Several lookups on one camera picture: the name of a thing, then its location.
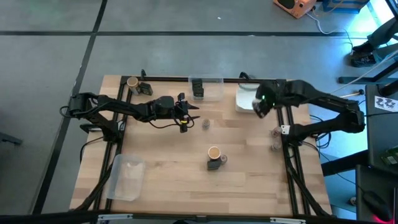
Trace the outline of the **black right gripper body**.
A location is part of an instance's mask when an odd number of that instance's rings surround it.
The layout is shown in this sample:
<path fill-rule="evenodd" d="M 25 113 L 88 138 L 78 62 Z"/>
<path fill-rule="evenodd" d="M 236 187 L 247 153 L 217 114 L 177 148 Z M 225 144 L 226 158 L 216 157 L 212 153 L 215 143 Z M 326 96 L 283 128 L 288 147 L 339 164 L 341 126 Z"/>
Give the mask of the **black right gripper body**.
<path fill-rule="evenodd" d="M 285 80 L 264 80 L 257 89 L 257 107 L 259 109 L 271 109 L 273 107 L 282 107 L 282 93 Z"/>

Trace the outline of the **white plastic tray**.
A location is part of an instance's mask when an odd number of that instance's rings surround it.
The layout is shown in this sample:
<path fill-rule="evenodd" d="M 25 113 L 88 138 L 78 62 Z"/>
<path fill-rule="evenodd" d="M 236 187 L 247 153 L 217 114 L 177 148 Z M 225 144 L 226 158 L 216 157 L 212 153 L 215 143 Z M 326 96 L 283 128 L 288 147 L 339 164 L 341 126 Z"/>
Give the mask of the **white plastic tray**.
<path fill-rule="evenodd" d="M 239 84 L 236 90 L 235 108 L 239 113 L 254 113 L 252 101 L 256 97 L 259 84 Z"/>

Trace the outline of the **black computer mouse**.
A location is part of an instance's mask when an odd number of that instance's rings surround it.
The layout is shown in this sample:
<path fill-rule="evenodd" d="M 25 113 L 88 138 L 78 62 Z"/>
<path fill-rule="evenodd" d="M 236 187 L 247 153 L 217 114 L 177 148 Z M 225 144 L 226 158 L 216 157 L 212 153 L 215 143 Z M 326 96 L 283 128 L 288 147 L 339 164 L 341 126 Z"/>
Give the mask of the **black computer mouse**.
<path fill-rule="evenodd" d="M 388 204 L 373 191 L 365 191 L 362 196 L 368 209 L 381 221 L 389 222 L 393 219 Z"/>

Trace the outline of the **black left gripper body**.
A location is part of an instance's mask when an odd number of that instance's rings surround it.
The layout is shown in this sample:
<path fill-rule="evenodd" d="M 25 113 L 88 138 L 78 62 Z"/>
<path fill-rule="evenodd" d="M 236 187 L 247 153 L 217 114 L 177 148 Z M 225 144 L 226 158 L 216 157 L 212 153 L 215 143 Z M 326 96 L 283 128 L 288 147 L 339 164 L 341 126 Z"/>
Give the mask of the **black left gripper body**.
<path fill-rule="evenodd" d="M 175 124 L 180 128 L 181 133 L 186 133 L 188 131 L 188 112 L 183 108 L 185 103 L 185 94 L 179 93 L 177 101 L 174 103 L 172 118 Z"/>

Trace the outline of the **small clear plastic bin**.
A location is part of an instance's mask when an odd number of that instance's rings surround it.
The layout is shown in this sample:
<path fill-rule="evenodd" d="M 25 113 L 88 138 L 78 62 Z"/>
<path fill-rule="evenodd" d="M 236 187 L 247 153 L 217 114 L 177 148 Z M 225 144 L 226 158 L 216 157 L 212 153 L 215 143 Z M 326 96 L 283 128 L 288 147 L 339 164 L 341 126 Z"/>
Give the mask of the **small clear plastic bin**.
<path fill-rule="evenodd" d="M 203 80 L 204 99 L 194 100 L 192 79 L 201 78 Z M 224 94 L 224 79 L 219 75 L 191 75 L 188 77 L 188 90 L 193 101 L 220 101 Z"/>

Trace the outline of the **black desk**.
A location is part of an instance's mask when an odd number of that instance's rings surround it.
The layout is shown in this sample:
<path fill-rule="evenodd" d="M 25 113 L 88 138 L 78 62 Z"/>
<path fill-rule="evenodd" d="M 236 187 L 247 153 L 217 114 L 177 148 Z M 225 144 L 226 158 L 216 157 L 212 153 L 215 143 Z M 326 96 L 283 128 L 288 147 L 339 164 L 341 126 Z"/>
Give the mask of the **black desk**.
<path fill-rule="evenodd" d="M 357 219 L 382 224 L 398 224 L 398 161 L 387 165 L 382 156 L 387 150 L 398 147 L 398 110 L 385 110 L 385 102 L 398 105 L 398 92 L 386 100 L 379 94 L 379 85 L 367 85 L 366 127 L 368 139 L 368 162 L 357 166 L 356 180 L 358 207 Z M 386 203 L 392 213 L 392 220 L 384 222 L 375 216 L 364 204 L 363 192 L 372 191 Z"/>

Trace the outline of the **white printed paper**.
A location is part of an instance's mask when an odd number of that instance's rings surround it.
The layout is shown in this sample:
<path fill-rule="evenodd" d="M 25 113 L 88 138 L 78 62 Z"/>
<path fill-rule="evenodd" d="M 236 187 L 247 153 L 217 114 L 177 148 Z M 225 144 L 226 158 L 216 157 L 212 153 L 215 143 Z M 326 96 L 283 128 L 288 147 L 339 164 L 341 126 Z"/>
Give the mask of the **white printed paper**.
<path fill-rule="evenodd" d="M 380 110 L 398 112 L 398 100 L 381 96 L 374 97 L 374 107 Z"/>

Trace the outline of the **orange speaker box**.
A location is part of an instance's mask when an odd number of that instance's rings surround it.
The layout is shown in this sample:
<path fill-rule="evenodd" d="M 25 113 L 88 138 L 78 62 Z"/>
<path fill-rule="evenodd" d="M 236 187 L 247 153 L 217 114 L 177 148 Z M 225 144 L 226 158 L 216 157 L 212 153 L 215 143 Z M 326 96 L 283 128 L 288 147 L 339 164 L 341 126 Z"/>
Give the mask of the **orange speaker box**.
<path fill-rule="evenodd" d="M 300 19 L 306 13 L 310 12 L 316 2 L 317 0 L 273 0 L 274 4 L 296 19 Z"/>

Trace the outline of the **dark floor object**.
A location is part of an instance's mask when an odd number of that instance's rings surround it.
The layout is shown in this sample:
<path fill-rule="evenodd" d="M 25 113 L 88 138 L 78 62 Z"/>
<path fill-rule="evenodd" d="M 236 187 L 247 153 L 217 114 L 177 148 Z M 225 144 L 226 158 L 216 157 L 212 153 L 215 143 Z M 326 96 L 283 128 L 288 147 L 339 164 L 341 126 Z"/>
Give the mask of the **dark floor object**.
<path fill-rule="evenodd" d="M 8 134 L 4 134 L 2 132 L 0 132 L 0 141 L 1 142 L 9 142 L 9 143 L 13 143 L 15 145 L 21 145 L 22 144 L 22 140 L 15 138 L 14 136 L 10 136 Z"/>

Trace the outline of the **large clear plastic tub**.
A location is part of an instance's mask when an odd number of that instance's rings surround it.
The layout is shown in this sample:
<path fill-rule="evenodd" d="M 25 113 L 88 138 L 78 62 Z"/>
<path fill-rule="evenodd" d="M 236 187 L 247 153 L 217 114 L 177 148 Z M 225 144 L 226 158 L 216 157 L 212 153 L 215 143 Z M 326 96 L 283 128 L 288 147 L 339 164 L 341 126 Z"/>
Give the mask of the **large clear plastic tub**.
<path fill-rule="evenodd" d="M 106 197 L 127 202 L 139 198 L 145 170 L 145 162 L 140 157 L 118 154 L 113 161 Z"/>

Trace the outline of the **silver rig bracket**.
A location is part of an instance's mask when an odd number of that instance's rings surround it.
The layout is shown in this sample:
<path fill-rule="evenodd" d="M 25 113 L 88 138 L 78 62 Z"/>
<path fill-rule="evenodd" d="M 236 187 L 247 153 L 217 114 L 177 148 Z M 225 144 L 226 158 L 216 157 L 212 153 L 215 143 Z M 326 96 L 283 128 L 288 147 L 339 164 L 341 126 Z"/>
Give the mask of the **silver rig bracket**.
<path fill-rule="evenodd" d="M 270 217 L 270 222 L 277 224 L 307 224 L 305 220 L 281 217 Z"/>
<path fill-rule="evenodd" d="M 133 214 L 123 213 L 123 214 L 102 214 L 98 216 L 97 222 L 108 222 L 112 220 L 127 220 L 133 219 Z"/>

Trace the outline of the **blue box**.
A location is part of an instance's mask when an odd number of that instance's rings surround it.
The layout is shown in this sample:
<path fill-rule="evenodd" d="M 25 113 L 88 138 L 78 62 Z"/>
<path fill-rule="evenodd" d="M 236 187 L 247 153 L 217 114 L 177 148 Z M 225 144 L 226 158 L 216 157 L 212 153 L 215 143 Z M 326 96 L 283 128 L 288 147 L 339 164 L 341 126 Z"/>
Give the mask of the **blue box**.
<path fill-rule="evenodd" d="M 324 12 L 344 12 L 358 14 L 370 0 L 323 0 Z"/>

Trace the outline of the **green circuit board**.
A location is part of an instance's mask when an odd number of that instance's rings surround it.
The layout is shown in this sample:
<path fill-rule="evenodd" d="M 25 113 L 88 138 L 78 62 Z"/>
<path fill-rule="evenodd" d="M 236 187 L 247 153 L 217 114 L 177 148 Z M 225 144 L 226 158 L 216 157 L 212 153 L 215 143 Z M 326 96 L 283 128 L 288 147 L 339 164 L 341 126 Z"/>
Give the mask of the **green circuit board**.
<path fill-rule="evenodd" d="M 398 146 L 386 150 L 381 159 L 388 166 L 398 165 Z"/>

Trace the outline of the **person's shoe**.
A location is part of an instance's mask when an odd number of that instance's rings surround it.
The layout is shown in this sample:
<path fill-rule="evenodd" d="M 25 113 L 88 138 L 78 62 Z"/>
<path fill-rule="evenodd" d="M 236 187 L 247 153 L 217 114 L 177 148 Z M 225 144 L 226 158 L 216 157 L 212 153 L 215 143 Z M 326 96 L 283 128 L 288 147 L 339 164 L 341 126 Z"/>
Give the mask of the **person's shoe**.
<path fill-rule="evenodd" d="M 374 51 L 374 47 L 369 42 L 365 42 L 361 45 L 354 46 L 353 50 L 358 53 L 371 53 Z"/>
<path fill-rule="evenodd" d="M 376 59 L 374 58 L 373 54 L 364 54 L 364 55 L 357 55 L 354 56 L 351 60 L 351 65 L 353 67 L 372 67 L 376 64 Z"/>

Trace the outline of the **person's leg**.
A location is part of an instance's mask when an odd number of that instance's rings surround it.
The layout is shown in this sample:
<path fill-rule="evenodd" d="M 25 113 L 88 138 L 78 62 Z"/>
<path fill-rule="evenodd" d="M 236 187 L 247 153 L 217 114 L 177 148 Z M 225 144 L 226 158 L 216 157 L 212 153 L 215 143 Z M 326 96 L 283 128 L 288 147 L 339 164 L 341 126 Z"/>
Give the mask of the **person's leg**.
<path fill-rule="evenodd" d="M 368 36 L 368 42 L 374 47 L 386 44 L 398 33 L 398 20 L 393 17 Z"/>

